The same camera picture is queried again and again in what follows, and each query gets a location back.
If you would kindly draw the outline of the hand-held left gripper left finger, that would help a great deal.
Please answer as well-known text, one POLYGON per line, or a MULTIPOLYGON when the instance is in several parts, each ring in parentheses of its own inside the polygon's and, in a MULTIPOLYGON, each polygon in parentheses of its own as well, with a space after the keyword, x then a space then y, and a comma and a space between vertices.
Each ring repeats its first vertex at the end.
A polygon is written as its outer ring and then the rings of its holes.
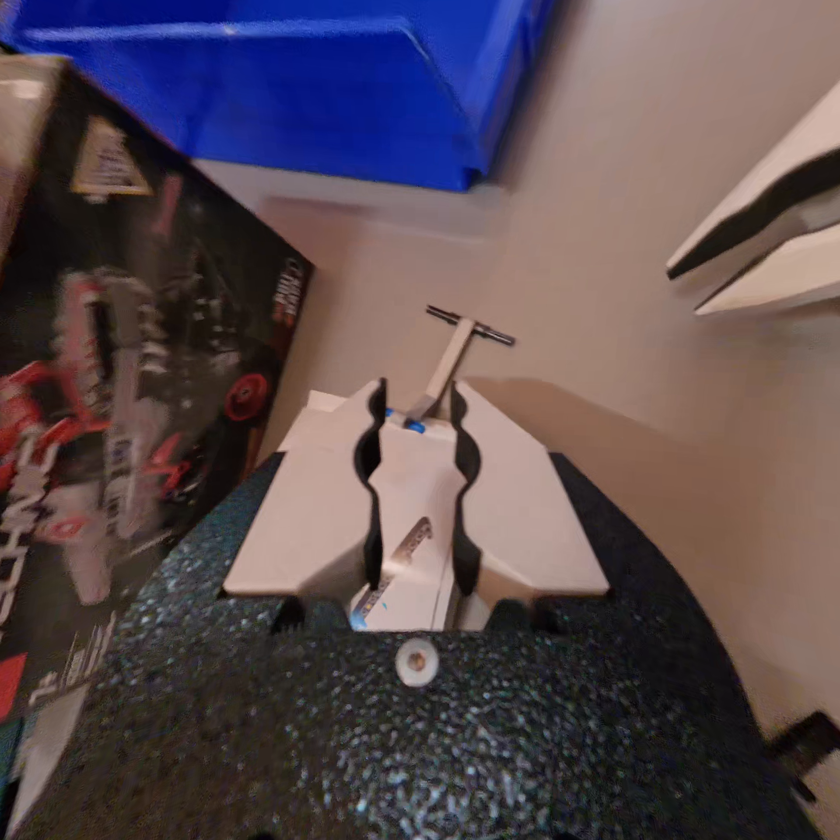
POLYGON ((310 393, 224 579, 226 595, 346 606, 381 582, 382 510, 371 479, 382 463, 386 391, 380 378, 335 404, 310 393))

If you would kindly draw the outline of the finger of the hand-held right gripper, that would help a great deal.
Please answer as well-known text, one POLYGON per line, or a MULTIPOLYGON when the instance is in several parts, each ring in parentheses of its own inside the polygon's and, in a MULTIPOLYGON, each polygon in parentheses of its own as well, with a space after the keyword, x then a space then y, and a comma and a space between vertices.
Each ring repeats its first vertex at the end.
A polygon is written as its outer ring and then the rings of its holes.
POLYGON ((666 263, 677 279, 759 235, 784 213, 838 186, 835 85, 740 181, 666 263))
POLYGON ((793 237, 740 269, 695 308, 698 317, 837 299, 839 224, 793 237))

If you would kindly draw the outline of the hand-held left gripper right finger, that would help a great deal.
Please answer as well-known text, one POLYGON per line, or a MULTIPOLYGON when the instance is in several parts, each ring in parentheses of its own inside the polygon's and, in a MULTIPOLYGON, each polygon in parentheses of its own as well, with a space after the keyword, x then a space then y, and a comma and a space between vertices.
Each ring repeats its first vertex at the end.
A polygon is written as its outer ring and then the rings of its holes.
POLYGON ((455 467, 451 558, 465 598, 489 608, 604 597, 610 584, 550 453, 470 385, 450 387, 455 467))

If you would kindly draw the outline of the grey angled toy beam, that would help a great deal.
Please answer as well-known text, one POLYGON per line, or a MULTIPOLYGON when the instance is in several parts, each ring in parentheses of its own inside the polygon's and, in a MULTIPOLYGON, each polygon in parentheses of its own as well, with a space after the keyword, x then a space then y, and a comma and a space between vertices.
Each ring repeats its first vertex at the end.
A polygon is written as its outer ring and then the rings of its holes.
POLYGON ((477 321, 471 318, 464 318, 434 306, 427 306, 426 313, 439 320, 454 324, 455 332, 437 364, 424 393, 403 415, 403 419, 396 421, 401 427, 420 424, 426 416, 434 411, 443 398, 446 385, 455 372, 459 360, 466 349, 466 345, 478 325, 477 321))

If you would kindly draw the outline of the black toy axle pin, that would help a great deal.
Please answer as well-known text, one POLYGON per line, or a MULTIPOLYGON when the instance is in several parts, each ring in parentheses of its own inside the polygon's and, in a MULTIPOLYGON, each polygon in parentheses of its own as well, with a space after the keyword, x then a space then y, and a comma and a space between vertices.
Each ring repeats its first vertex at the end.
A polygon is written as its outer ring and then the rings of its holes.
MULTIPOLYGON (((426 314, 428 314, 428 315, 430 315, 430 316, 432 316, 432 317, 434 317, 434 318, 436 318, 440 321, 446 322, 447 324, 450 324, 451 326, 454 326, 454 327, 457 327, 462 321, 469 320, 469 319, 462 318, 457 313, 454 313, 452 311, 447 311, 447 310, 444 310, 444 309, 441 309, 441 308, 437 308, 437 307, 432 306, 432 305, 427 305, 426 309, 425 309, 425 312, 426 312, 426 314)), ((499 332, 499 331, 491 328, 489 325, 487 325, 483 322, 478 322, 478 321, 472 322, 471 321, 471 323, 472 323, 471 335, 480 337, 480 338, 485 339, 485 340, 490 340, 492 342, 501 344, 501 345, 509 347, 509 348, 513 347, 516 343, 516 340, 512 336, 510 336, 510 335, 508 335, 504 332, 499 332)))

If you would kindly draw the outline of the grey desk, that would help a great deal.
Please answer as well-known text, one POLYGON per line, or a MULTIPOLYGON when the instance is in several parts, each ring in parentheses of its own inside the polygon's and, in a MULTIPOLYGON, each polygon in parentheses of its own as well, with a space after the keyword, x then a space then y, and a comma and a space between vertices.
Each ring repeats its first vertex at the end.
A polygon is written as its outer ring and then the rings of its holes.
POLYGON ((573 461, 703 605, 766 731, 838 720, 838 304, 698 318, 665 262, 838 81, 838 2, 570 2, 489 183, 196 164, 317 268, 260 451, 310 390, 410 407, 435 305, 515 337, 460 375, 573 461))

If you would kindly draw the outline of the white instruction booklet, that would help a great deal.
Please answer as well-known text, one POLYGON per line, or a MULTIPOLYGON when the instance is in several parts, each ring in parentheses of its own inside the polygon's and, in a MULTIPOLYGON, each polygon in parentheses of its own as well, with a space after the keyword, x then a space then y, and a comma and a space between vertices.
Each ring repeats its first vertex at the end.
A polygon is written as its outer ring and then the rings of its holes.
MULTIPOLYGON (((346 398, 325 395, 327 404, 346 398)), ((381 582, 366 585, 348 607, 351 623, 371 631, 439 631, 458 597, 448 547, 460 487, 452 436, 394 427, 381 430, 382 461, 371 479, 381 503, 381 582)))

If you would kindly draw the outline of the black printed toy box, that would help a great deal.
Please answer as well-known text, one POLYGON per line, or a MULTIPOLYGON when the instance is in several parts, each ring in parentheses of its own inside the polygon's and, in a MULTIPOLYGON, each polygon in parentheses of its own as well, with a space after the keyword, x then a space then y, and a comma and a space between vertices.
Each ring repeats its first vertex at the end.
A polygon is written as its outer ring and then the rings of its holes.
POLYGON ((314 264, 60 56, 1 62, 2 837, 254 469, 314 264))

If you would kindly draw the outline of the blue plastic bin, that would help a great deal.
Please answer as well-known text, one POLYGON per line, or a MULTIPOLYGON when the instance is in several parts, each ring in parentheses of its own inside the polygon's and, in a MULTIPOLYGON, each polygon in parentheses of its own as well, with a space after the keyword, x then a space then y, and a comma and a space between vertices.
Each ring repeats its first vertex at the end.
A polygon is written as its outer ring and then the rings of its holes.
POLYGON ((463 193, 492 173, 551 1, 2 2, 196 160, 463 193))

